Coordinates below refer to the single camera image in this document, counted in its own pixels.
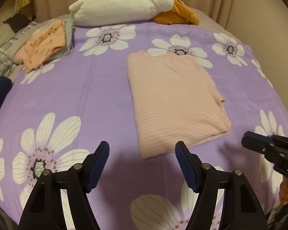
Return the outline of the person right hand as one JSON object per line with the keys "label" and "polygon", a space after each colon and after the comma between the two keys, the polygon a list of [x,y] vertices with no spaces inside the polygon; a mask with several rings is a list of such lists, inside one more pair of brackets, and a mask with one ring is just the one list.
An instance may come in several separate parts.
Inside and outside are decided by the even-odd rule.
{"label": "person right hand", "polygon": [[283,176],[279,190],[279,201],[282,205],[288,204],[288,178]]}

